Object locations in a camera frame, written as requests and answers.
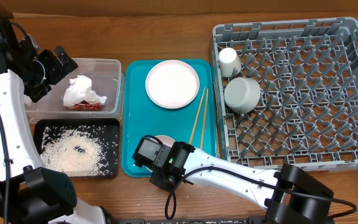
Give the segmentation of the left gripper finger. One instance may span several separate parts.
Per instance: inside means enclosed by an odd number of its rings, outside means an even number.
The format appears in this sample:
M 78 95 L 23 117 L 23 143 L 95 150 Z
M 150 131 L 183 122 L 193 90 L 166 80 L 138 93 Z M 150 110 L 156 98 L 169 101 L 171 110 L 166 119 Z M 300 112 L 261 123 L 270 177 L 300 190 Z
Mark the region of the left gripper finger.
M 54 51 L 62 64 L 65 75 L 68 75 L 78 68 L 78 64 L 67 54 L 61 45 L 58 45 Z
M 36 103 L 52 89 L 49 83 L 34 83 L 31 89 L 31 100 Z

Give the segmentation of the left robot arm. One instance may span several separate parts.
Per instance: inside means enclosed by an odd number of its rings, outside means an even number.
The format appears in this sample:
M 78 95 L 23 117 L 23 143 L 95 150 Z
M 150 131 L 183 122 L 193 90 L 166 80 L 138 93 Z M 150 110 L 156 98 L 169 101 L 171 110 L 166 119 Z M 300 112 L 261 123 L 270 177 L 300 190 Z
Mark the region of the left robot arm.
M 0 217 L 5 223 L 114 223 L 76 196 L 69 176 L 46 168 L 34 144 L 24 98 L 37 102 L 77 68 L 58 46 L 40 51 L 17 24 L 0 18 Z

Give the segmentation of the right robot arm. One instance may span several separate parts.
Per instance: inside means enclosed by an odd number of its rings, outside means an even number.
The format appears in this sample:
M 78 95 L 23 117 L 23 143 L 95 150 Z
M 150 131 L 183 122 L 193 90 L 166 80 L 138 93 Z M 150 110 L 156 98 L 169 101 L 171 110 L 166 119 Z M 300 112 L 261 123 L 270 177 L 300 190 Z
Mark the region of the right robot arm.
M 256 169 L 214 157 L 185 142 L 172 146 L 144 136 L 132 156 L 152 171 L 150 182 L 174 194 L 181 182 L 205 185 L 246 198 L 265 210 L 249 223 L 333 223 L 331 189 L 297 166 Z

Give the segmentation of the white paper cup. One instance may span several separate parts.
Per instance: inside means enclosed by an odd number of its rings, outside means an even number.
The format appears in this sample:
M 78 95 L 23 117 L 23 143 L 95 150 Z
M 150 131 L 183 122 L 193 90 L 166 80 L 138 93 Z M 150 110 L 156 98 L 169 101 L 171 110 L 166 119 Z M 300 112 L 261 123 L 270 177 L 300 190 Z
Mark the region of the white paper cup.
M 221 75 L 226 78 L 236 76 L 241 70 L 241 61 L 234 48 L 226 47 L 220 51 L 219 68 Z

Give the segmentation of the small grey bowl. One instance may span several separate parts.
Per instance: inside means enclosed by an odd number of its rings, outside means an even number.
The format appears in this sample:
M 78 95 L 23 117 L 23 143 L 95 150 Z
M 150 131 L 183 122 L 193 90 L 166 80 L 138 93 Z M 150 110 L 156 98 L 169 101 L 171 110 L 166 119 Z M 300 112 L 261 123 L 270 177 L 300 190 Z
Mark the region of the small grey bowl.
M 253 110 L 260 100 L 260 86 L 253 78 L 237 77 L 224 91 L 225 104 L 239 114 Z

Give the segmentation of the wooden chopstick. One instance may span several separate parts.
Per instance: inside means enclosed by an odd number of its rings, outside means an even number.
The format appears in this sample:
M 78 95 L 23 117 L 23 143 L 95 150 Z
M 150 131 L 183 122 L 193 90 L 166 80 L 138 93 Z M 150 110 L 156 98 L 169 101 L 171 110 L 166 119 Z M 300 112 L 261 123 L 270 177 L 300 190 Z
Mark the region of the wooden chopstick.
M 204 87 L 203 92 L 202 92 L 202 95 L 201 95 L 201 99 L 200 99 L 200 102 L 199 102 L 199 105 L 198 105 L 198 109 L 197 109 L 197 112 L 196 112 L 195 120 L 194 120 L 194 123 L 193 123 L 193 127 L 192 127 L 192 131 L 191 131 L 191 136 L 190 136 L 189 144 L 192 144 L 192 142 L 193 142 L 193 138 L 194 138 L 194 134 L 195 134 L 195 129 L 196 129 L 196 126 L 197 126 L 197 123 L 198 123 L 198 118 L 199 118 L 199 115 L 200 115 L 201 106 L 202 106 L 202 104 L 203 104 L 203 99 L 204 99 L 205 91 L 206 91 L 206 88 Z
M 206 113 L 207 113 L 207 109 L 208 109 L 208 93 L 209 93 L 209 88 L 207 88 L 206 94 L 205 94 L 204 111 L 203 111 L 203 125 L 202 125 L 201 140 L 200 140 L 200 149 L 203 149 L 203 143 L 204 143 L 204 131 L 205 131 L 205 124 L 206 124 Z

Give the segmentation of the white napkin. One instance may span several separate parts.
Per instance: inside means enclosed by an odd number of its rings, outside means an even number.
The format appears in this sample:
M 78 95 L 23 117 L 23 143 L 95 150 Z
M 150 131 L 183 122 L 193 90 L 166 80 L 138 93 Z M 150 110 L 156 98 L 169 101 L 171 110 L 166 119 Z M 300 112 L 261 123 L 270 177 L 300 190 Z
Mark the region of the white napkin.
M 84 75 L 78 75 L 70 79 L 70 86 L 63 96 L 63 105 L 67 107 L 86 102 L 91 105 L 103 105 L 107 100 L 106 96 L 99 96 L 92 89 L 92 80 Z

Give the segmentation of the red snack wrapper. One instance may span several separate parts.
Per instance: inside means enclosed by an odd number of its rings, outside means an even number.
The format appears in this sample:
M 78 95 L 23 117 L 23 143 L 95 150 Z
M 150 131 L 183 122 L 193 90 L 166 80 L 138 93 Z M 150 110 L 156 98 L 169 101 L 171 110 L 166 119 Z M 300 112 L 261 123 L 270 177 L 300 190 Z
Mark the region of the red snack wrapper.
M 100 110 L 101 105 L 99 103 L 89 104 L 85 103 L 78 103 L 73 106 L 67 106 L 69 110 Z

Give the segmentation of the pink bowl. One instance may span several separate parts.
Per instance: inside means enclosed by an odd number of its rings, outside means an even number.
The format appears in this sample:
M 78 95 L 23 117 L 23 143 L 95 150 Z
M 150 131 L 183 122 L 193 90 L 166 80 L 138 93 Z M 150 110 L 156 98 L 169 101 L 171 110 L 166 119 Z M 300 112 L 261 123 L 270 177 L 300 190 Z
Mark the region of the pink bowl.
M 159 139 L 164 145 L 168 146 L 168 147 L 172 147 L 175 140 L 173 138 L 171 138 L 170 136 L 166 136 L 166 135 L 157 135 L 155 136 L 157 139 Z M 155 140 L 154 138 L 148 138 L 149 140 L 153 141 L 153 142 L 157 142 L 157 140 Z

